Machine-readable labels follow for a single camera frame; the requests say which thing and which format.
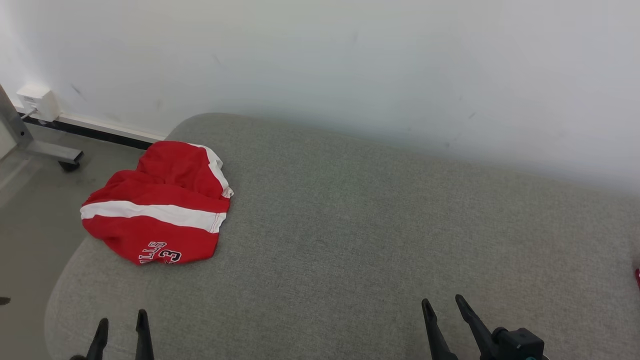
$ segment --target power outlet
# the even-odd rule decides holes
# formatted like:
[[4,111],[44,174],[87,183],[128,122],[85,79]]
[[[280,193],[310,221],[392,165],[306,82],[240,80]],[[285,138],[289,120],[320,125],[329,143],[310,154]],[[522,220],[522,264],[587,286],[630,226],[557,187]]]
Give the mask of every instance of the power outlet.
[[18,90],[17,94],[25,113],[38,109],[38,112],[33,117],[49,122],[56,120],[60,116],[58,103],[48,88],[28,85]]

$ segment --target black wheel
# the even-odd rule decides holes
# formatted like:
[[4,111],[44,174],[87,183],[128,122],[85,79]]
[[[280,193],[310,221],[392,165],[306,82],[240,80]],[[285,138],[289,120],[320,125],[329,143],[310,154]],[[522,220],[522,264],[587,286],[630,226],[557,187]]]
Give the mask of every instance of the black wheel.
[[64,170],[65,172],[72,172],[77,170],[80,167],[80,163],[78,162],[70,164],[70,163],[58,161],[58,163],[60,164],[60,167],[62,167],[62,170]]

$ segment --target gray metal frame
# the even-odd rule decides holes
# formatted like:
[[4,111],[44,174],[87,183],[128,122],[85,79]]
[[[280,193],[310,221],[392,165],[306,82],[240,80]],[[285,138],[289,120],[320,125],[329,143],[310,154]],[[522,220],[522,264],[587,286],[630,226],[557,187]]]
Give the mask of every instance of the gray metal frame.
[[35,140],[27,126],[20,118],[20,115],[9,97],[0,85],[0,121],[6,125],[7,130],[18,144],[18,149],[32,154],[44,155],[63,163],[78,164],[83,152],[53,143],[46,143]]

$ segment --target white baseboard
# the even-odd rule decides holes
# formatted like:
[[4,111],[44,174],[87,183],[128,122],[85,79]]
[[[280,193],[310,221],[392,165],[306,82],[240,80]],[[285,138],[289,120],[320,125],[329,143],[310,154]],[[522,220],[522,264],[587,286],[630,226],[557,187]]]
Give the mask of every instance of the white baseboard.
[[[22,106],[19,106],[15,103],[13,105],[15,106],[16,111],[18,111],[19,113],[24,113],[24,108]],[[31,117],[33,117],[34,119],[37,119],[38,114],[34,114]],[[163,136],[163,135],[147,133],[144,131],[133,130],[133,129],[126,128],[124,126],[108,124],[106,122],[101,122],[96,120],[89,120],[76,115],[69,115],[66,113],[60,114],[60,117],[58,117],[58,121],[64,122],[70,125],[86,127],[87,129],[103,131],[105,133],[120,135],[126,138],[141,140],[141,141],[150,142],[150,143],[158,142],[166,138],[166,135]]]

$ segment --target white stripe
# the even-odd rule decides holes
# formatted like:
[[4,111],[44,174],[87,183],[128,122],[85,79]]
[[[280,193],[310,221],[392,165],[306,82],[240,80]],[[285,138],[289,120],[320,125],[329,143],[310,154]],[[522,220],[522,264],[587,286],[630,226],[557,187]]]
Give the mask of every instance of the white stripe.
[[213,176],[215,176],[216,179],[218,179],[218,181],[220,182],[220,185],[222,185],[222,196],[226,197],[227,199],[233,196],[234,191],[231,190],[227,179],[225,179],[225,176],[222,174],[222,160],[220,160],[218,155],[216,155],[213,150],[204,145],[198,145],[195,143],[188,144],[195,147],[201,147],[207,151],[207,157],[209,158],[209,169],[211,169]]
[[227,213],[210,213],[208,211],[181,208],[176,205],[137,205],[130,201],[114,200],[94,202],[80,208],[82,219],[103,217],[152,217],[176,226],[196,227],[216,234]]

